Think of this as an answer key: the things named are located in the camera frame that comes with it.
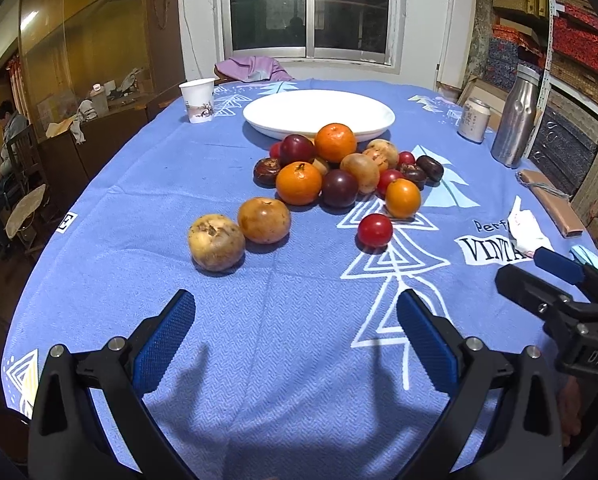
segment blue tablecloth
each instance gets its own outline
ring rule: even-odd
[[[359,220],[383,206],[371,196],[340,214],[295,208],[285,243],[249,246],[231,274],[199,272],[186,242],[192,221],[207,213],[236,219],[245,200],[274,194],[252,181],[253,165],[274,140],[245,123],[242,108],[308,88],[387,104],[396,122],[384,137],[439,160],[442,185],[426,188],[415,221],[396,222],[384,253],[355,244]],[[74,204],[76,218],[52,237],[17,307],[3,358],[7,402],[30,414],[53,344],[100,348],[185,288],[195,295],[197,320],[144,401],[196,475],[393,478],[448,400],[410,351],[394,313],[397,294],[414,288],[432,311],[490,348],[546,348],[538,320],[495,290],[495,273],[507,263],[566,287],[512,250],[506,219],[514,198],[533,211],[555,250],[594,245],[588,234],[564,240],[514,171],[490,156],[493,134],[482,145],[462,139],[459,107],[434,92],[307,80],[224,85],[215,100],[216,116],[205,124],[189,124],[182,100],[174,102]],[[133,465],[102,399],[95,395],[112,445]],[[489,415],[484,410],[460,464],[474,456]]]

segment tissue paper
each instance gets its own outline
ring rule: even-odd
[[[508,216],[508,225],[510,235],[514,238],[514,246],[520,253],[533,258],[534,252],[539,247],[554,251],[548,237],[541,232],[539,222],[532,211],[529,209],[521,211],[521,197],[519,196],[514,199],[512,211]]]

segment plastic bottle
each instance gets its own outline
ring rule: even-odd
[[[97,117],[103,117],[108,113],[108,100],[106,99],[106,89],[102,85],[96,84],[90,91],[92,107],[97,112]]]

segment glass panel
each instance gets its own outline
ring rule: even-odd
[[[30,120],[45,132],[76,112],[62,27],[63,0],[21,0],[20,56]]]
[[[305,0],[230,0],[233,49],[305,46]]]
[[[96,83],[110,82],[106,90],[110,111],[152,92],[142,0],[65,0],[64,18],[68,65],[78,101],[88,98]],[[138,81],[121,88],[132,74]],[[119,91],[111,90],[113,86]]]
[[[388,0],[314,0],[314,46],[385,52]]]

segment person's hand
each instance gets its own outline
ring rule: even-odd
[[[557,396],[557,405],[561,419],[562,443],[563,447],[567,447],[570,445],[570,438],[581,432],[581,391],[574,377],[568,377],[568,382]]]

